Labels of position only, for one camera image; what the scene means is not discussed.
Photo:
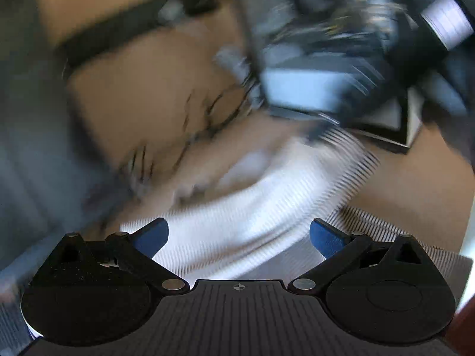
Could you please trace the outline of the black wall power strip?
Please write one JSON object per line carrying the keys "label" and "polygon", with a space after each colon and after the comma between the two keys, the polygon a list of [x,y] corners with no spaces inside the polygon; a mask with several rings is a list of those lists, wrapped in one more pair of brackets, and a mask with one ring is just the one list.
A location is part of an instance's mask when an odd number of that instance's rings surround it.
{"label": "black wall power strip", "polygon": [[217,10],[219,5],[218,0],[144,0],[71,35],[60,43],[57,50],[66,58],[69,69],[74,71],[140,35],[206,15]]}

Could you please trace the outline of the striped beige sweater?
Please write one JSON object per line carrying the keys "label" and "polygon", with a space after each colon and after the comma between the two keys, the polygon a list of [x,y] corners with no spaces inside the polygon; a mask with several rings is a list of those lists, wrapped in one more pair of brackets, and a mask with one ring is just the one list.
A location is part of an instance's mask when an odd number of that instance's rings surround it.
{"label": "striped beige sweater", "polygon": [[396,226],[348,202],[378,166],[353,135],[333,130],[314,145],[291,139],[256,176],[222,178],[206,198],[170,206],[169,238],[154,260],[189,282],[233,279],[287,258],[283,277],[309,265],[309,226],[316,217],[375,240],[392,241]]}

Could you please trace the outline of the white computer case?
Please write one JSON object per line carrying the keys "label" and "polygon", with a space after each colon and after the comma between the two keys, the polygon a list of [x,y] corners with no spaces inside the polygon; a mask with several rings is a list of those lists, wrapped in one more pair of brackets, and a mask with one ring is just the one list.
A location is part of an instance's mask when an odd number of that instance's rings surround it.
{"label": "white computer case", "polygon": [[234,0],[250,104],[408,149],[424,120],[474,141],[474,0]]}

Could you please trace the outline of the black curved monitor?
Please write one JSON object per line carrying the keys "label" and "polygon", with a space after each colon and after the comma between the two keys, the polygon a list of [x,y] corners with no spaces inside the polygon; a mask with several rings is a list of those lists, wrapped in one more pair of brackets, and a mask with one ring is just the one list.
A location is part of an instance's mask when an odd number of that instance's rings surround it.
{"label": "black curved monitor", "polygon": [[1,274],[27,272],[128,195],[80,118],[36,1],[1,0]]}

